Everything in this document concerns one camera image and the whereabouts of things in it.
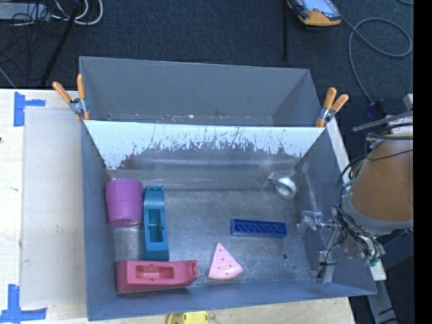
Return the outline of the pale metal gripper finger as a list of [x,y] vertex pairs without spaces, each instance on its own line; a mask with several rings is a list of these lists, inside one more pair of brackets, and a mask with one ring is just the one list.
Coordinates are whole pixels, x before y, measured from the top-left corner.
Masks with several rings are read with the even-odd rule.
[[338,224],[332,220],[323,221],[321,211],[302,211],[300,221],[296,224],[296,233],[299,236],[304,236],[307,229],[314,232],[332,232],[338,230]]
[[338,259],[335,256],[338,246],[339,243],[333,242],[319,249],[313,268],[309,271],[313,283],[331,284],[333,282],[335,269],[338,265]]

